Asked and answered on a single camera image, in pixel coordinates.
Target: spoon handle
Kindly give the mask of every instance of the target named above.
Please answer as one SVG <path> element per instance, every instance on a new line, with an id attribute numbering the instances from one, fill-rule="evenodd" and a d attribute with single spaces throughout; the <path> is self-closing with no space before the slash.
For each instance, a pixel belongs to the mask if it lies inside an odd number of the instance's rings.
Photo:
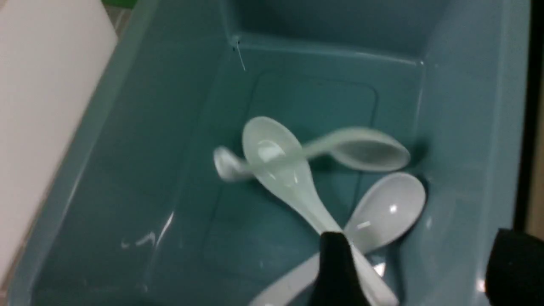
<path id="1" fill-rule="evenodd" d="M 316 279 L 319 253 L 315 253 L 255 297 L 249 306 L 286 306 Z"/>
<path id="2" fill-rule="evenodd" d="M 397 306 L 399 300 L 391 291 L 391 288 L 376 273 L 374 267 L 353 245 L 353 242 L 349 241 L 349 245 L 355 262 L 355 269 L 357 269 L 359 275 L 359 282 L 363 288 L 364 296 L 370 304 L 372 306 Z"/>
<path id="3" fill-rule="evenodd" d="M 299 213 L 308 223 L 321 235 L 325 231 L 342 232 L 342 229 L 332 218 L 323 205 L 314 205 L 312 210 Z M 397 306 L 399 301 L 393 291 L 376 273 L 374 267 L 348 240 L 351 247 L 351 254 L 359 276 L 359 283 L 363 293 L 372 306 Z"/>

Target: blurry spoon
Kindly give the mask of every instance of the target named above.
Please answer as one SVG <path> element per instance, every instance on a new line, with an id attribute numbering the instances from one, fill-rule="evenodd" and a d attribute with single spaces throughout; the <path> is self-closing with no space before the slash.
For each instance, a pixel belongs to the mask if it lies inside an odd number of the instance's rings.
<path id="1" fill-rule="evenodd" d="M 266 127 L 264 120 L 252 123 L 255 132 Z M 330 154 L 345 166 L 362 171 L 389 172 L 408 164 L 410 153 L 391 136 L 363 127 L 336 130 L 317 138 L 304 147 L 290 148 L 283 156 L 273 160 L 248 164 L 232 151 L 220 146 L 213 152 L 215 168 L 225 181 L 249 179 L 256 173 L 270 171 L 286 164 L 310 160 Z"/>
<path id="2" fill-rule="evenodd" d="M 398 239 L 416 222 L 425 204 L 425 189 L 407 173 L 393 173 L 376 182 L 359 201 L 344 228 L 362 254 Z M 285 306 L 316 278 L 319 253 L 263 290 L 249 306 Z"/>
<path id="3" fill-rule="evenodd" d="M 286 151 L 301 149 L 296 137 L 280 123 L 266 117 L 251 119 L 242 133 L 244 155 L 250 164 L 266 162 Z M 317 194 L 310 165 L 306 160 L 290 163 L 286 167 L 259 172 L 257 180 L 298 212 L 315 230 L 342 232 Z M 372 265 L 350 243 L 357 274 L 363 293 L 372 306 L 396 306 L 398 300 L 391 289 L 374 271 Z"/>

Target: teal plastic container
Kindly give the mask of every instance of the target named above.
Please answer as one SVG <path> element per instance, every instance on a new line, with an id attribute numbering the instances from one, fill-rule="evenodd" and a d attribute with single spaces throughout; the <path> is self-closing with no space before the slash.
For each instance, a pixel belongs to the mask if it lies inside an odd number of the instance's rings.
<path id="1" fill-rule="evenodd" d="M 487 305 L 491 243 L 513 220 L 529 13 L 519 0 L 138 1 L 9 305 L 247 305 L 319 243 L 256 181 L 215 173 L 213 149 L 241 154 L 260 115 L 301 142 L 351 125 L 401 141 L 427 205 L 370 261 L 402 305 Z M 340 225 L 383 175 L 311 167 Z"/>

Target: spoon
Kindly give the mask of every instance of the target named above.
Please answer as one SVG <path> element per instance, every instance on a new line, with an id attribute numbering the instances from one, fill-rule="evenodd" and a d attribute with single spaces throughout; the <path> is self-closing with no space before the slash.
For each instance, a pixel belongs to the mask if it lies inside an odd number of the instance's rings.
<path id="1" fill-rule="evenodd" d="M 407 232 L 425 204 L 423 185 L 408 173 L 393 173 L 376 182 L 359 201 L 344 228 L 363 254 L 381 248 Z M 285 306 L 317 277 L 319 253 L 263 290 L 249 306 Z"/>
<path id="2" fill-rule="evenodd" d="M 242 133 L 244 155 L 250 164 L 267 162 L 286 151 L 301 149 L 296 137 L 273 119 L 256 117 L 244 127 Z M 325 231 L 342 232 L 317 194 L 308 161 L 301 160 L 286 167 L 259 172 L 257 180 L 279 199 L 298 212 L 318 234 Z M 367 300 L 372 306 L 396 306 L 398 300 L 391 289 L 374 271 L 372 265 L 350 243 L 357 274 Z"/>
<path id="3" fill-rule="evenodd" d="M 265 120 L 253 122 L 252 127 L 256 133 L 264 130 Z M 325 154 L 330 154 L 348 168 L 362 171 L 395 171 L 410 161 L 410 153 L 400 142 L 380 131 L 363 127 L 336 130 L 302 148 L 290 148 L 284 153 L 273 160 L 248 164 L 229 149 L 220 146 L 214 150 L 213 159 L 219 176 L 229 182 L 249 179 L 256 173 Z"/>

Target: black object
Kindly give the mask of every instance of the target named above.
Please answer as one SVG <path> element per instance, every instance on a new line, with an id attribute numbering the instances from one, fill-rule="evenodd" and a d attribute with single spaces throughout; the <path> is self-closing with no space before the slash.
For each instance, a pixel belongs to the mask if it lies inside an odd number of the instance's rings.
<path id="1" fill-rule="evenodd" d="M 339 232 L 321 235 L 319 274 L 309 306 L 368 306 L 365 299 L 348 240 Z"/>
<path id="2" fill-rule="evenodd" d="M 493 306 L 543 306 L 544 242 L 499 230 L 487 264 L 486 295 Z"/>

